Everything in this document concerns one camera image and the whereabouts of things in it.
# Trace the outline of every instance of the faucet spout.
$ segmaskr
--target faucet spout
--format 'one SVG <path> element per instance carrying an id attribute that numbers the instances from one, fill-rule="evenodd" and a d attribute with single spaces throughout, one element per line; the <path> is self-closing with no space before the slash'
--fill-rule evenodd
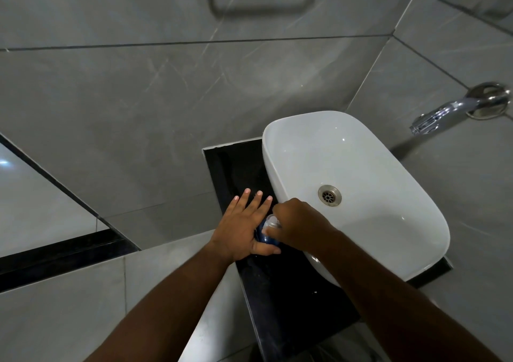
<path id="1" fill-rule="evenodd" d="M 506 88 L 501 93 L 495 95 L 483 95 L 483 97 L 468 97 L 467 95 L 462 99 L 449 101 L 429 113 L 421 114 L 411 124 L 410 130 L 413 135 L 430 133 L 438 129 L 441 124 L 457 113 L 473 112 L 481 108 L 494 108 L 498 106 L 504 106 L 505 110 L 509 102 L 510 91 Z"/>

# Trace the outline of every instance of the chrome drain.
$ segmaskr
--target chrome drain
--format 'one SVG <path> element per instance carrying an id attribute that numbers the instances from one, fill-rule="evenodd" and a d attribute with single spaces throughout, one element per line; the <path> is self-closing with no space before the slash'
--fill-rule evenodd
<path id="1" fill-rule="evenodd" d="M 328 206 L 337 206 L 342 202 L 339 190 L 331 185 L 323 185 L 317 191 L 319 199 Z"/>

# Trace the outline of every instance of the chrome faucet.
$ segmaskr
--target chrome faucet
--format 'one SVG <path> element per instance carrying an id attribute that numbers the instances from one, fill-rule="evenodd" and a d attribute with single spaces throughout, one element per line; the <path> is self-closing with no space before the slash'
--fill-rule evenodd
<path id="1" fill-rule="evenodd" d="M 487 82 L 473 87 L 464 98 L 439 106 L 421 114 L 410 126 L 413 135 L 433 132 L 458 112 L 465 112 L 473 119 L 491 119 L 502 115 L 510 102 L 510 90 L 504 85 Z"/>

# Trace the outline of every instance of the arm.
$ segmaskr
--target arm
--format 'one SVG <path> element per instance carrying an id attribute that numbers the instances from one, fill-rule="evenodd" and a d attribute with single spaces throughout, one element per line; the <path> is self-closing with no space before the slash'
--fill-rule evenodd
<path id="1" fill-rule="evenodd" d="M 282 229 L 265 233 L 307 251 L 335 277 L 394 362 L 500 360 L 421 292 L 384 268 L 298 199 L 273 209 Z"/>
<path id="2" fill-rule="evenodd" d="M 196 255 L 167 276 L 119 323 L 86 362 L 177 361 L 226 269 L 249 254 L 279 254 L 258 243 L 253 231 L 271 206 L 260 206 L 258 191 L 245 209 L 249 189 L 236 196 L 212 238 Z"/>

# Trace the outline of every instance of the vessel sink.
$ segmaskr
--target vessel sink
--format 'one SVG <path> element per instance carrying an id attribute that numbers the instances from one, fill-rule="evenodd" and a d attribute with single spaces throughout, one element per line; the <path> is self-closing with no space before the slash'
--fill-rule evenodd
<path id="1" fill-rule="evenodd" d="M 276 120 L 265 128 L 262 149 L 279 202 L 294 197 L 308 202 L 403 280 L 446 253 L 450 235 L 440 210 L 354 117 L 323 111 Z M 305 254 L 338 285 L 315 257 Z"/>

